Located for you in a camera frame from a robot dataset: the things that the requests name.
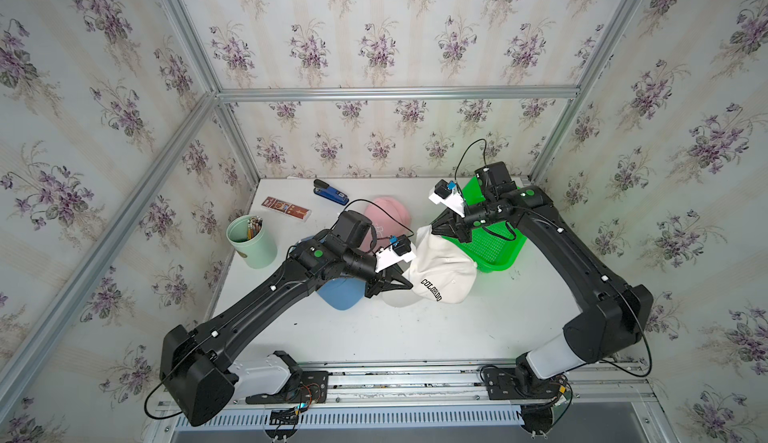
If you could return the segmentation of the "light blue baseball cap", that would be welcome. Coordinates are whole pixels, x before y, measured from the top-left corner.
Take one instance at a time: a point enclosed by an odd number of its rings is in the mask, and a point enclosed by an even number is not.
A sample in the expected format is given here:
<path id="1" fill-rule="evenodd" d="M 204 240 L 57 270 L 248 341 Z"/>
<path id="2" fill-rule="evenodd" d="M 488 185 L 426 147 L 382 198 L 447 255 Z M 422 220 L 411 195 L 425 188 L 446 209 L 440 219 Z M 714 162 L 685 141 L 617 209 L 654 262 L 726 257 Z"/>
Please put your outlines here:
<path id="1" fill-rule="evenodd" d="M 345 311 L 364 297 L 366 280 L 352 268 L 357 255 L 346 243 L 332 249 L 326 236 L 308 236 L 300 241 L 295 257 L 305 267 L 307 293 L 317 293 L 330 307 Z"/>

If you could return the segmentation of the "grey white baseball cap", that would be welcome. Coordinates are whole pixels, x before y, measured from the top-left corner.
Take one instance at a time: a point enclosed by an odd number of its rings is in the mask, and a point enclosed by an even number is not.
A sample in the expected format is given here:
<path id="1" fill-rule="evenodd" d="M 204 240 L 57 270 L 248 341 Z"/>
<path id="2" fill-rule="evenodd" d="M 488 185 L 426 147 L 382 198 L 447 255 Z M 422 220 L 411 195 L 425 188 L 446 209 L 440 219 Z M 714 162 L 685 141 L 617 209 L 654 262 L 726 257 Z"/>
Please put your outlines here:
<path id="1" fill-rule="evenodd" d="M 402 308 L 421 301 L 459 304 L 469 295 L 478 276 L 477 264 L 456 244 L 432 233 L 427 225 L 416 233 L 415 258 L 403 276 L 408 290 L 392 290 L 380 296 L 389 306 Z"/>

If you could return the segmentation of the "pink baseball cap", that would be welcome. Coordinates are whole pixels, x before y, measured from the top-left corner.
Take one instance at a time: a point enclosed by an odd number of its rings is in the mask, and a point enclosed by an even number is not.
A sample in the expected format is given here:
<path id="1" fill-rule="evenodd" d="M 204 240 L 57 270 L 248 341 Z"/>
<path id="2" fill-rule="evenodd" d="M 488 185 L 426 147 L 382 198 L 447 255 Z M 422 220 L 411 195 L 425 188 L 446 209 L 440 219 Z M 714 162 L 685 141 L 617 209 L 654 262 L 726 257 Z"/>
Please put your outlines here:
<path id="1" fill-rule="evenodd" d="M 406 207 L 391 196 L 379 197 L 369 203 L 363 215 L 372 223 L 377 241 L 373 246 L 376 252 L 390 243 L 391 237 L 409 235 L 411 233 L 411 215 Z"/>

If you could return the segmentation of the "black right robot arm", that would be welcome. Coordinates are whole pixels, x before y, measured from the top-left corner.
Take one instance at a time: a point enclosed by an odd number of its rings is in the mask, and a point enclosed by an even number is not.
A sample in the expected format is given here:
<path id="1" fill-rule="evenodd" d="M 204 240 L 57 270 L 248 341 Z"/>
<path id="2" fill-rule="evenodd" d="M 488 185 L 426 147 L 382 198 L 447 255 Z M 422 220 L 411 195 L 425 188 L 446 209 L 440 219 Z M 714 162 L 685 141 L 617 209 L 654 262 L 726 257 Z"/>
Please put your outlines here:
<path id="1" fill-rule="evenodd" d="M 654 297 L 644 285 L 629 285 L 610 270 L 568 227 L 540 187 L 520 187 L 504 163 L 475 173 L 482 199 L 468 203 L 455 182 L 440 180 L 429 198 L 444 205 L 431 223 L 434 234 L 472 241 L 496 223 L 519 231 L 547 258 L 570 289 L 580 312 L 546 344 L 520 355 L 514 378 L 530 392 L 570 370 L 645 343 Z"/>

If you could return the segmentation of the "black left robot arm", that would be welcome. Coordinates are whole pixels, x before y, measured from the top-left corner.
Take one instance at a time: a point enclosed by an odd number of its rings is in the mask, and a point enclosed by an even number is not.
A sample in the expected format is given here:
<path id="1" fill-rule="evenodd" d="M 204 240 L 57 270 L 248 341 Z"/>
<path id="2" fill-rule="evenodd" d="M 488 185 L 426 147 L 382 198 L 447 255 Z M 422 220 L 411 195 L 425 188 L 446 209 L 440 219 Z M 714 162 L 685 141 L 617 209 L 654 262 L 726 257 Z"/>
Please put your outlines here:
<path id="1" fill-rule="evenodd" d="M 290 246 L 275 272 L 228 309 L 191 330 L 171 329 L 163 339 L 159 376 L 180 415 L 201 426 L 237 395 L 283 390 L 298 371 L 287 353 L 275 351 L 254 369 L 239 367 L 239 355 L 287 309 L 332 280 L 362 281 L 367 298 L 411 289 L 399 266 L 415 256 L 411 234 L 382 239 L 368 217 L 344 210 L 330 228 Z"/>

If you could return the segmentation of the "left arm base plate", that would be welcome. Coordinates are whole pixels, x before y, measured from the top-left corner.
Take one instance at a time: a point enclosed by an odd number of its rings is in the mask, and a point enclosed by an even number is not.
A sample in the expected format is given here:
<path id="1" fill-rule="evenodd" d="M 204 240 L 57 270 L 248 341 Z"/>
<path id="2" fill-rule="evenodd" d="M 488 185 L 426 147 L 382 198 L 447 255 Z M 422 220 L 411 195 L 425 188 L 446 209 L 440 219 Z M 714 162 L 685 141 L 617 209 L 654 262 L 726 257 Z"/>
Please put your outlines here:
<path id="1" fill-rule="evenodd" d="M 327 371 L 304 371 L 300 376 L 291 376 L 275 394 L 258 394 L 245 398 L 246 404 L 310 404 L 324 403 L 327 399 Z"/>

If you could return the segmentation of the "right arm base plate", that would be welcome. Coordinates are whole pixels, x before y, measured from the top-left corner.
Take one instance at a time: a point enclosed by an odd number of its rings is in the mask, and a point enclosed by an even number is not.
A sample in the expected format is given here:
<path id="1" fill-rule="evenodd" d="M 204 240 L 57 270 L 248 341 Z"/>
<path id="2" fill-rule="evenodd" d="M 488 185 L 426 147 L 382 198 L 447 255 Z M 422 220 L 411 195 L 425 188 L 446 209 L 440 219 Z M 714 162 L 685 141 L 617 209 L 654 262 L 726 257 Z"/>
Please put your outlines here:
<path id="1" fill-rule="evenodd" d="M 564 375 L 539 379 L 527 367 L 484 365 L 479 376 L 491 400 L 557 400 L 567 383 Z"/>

